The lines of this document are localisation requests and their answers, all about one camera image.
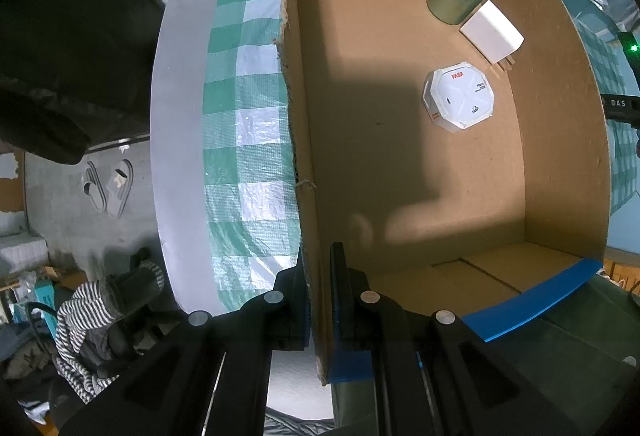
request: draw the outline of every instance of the white square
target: white square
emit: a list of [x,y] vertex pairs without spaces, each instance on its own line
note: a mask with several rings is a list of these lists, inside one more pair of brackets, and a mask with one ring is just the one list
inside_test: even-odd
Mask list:
[[277,221],[287,218],[282,181],[238,183],[243,221]]
[[273,289],[276,282],[276,274],[280,270],[295,266],[297,257],[279,255],[276,257],[249,257],[249,270],[251,283],[254,289]]
[[279,107],[236,110],[236,146],[281,142]]
[[275,74],[279,72],[278,48],[267,46],[240,46],[236,58],[236,76],[246,74]]
[[244,5],[244,22],[253,19],[279,19],[282,0],[250,0]]

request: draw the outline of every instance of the teal box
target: teal box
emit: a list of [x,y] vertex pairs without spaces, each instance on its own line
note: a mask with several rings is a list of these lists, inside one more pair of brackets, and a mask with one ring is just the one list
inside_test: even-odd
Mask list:
[[[53,282],[50,279],[41,279],[36,282],[36,287],[34,289],[36,294],[36,299],[38,302],[42,302],[46,304],[50,308],[54,310],[56,307],[53,302]],[[45,322],[47,323],[47,327],[49,328],[49,333],[53,339],[56,338],[56,327],[58,326],[58,320],[53,315],[49,315],[48,313],[42,312],[42,316],[44,317]]]

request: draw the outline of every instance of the white box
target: white box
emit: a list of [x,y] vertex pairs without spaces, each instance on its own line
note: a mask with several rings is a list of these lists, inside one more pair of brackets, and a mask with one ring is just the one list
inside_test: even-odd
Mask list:
[[422,94],[429,116],[450,132],[468,129],[494,113],[494,92],[484,73],[468,62],[436,69]]
[[481,8],[460,28],[460,32],[495,64],[513,53],[524,37],[491,1]]

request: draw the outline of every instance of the blue strip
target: blue strip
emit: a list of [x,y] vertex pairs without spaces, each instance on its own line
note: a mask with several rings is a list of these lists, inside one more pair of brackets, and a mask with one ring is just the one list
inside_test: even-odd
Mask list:
[[[462,320],[485,342],[497,339],[558,304],[585,284],[600,268],[602,268],[601,262],[582,259],[555,277],[513,299],[466,315]],[[338,337],[337,330],[334,331],[334,336]],[[329,384],[367,380],[372,377],[370,352],[334,351],[327,377]]]
[[491,308],[462,317],[485,342],[526,324],[571,295],[602,268],[602,263],[582,259],[524,293]]

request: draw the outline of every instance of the gray floor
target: gray floor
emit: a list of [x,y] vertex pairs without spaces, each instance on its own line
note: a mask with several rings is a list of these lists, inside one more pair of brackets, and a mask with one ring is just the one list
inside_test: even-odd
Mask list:
[[[102,186],[119,161],[133,165],[133,185],[119,219],[98,212],[82,191],[86,161],[92,161]],[[140,247],[151,250],[162,263],[158,225],[151,186],[149,143],[131,145],[121,152],[112,148],[89,154],[78,165],[60,165],[27,154],[25,162],[27,215],[33,232],[47,241],[50,261],[60,267],[77,266],[89,279],[126,272],[129,257]],[[162,301],[173,302],[170,291]]]

